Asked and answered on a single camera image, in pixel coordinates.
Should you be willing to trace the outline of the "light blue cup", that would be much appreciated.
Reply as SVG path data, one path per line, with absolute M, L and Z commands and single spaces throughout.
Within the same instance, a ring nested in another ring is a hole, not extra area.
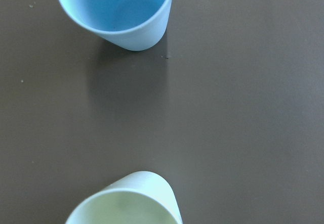
M 163 37 L 172 0 L 58 0 L 85 30 L 130 51 L 143 51 Z

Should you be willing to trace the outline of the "pale yellow white cup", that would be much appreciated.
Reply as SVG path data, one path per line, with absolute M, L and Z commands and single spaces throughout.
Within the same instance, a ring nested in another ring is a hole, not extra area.
M 82 201 L 66 223 L 182 223 L 170 184 L 151 171 L 137 171 Z

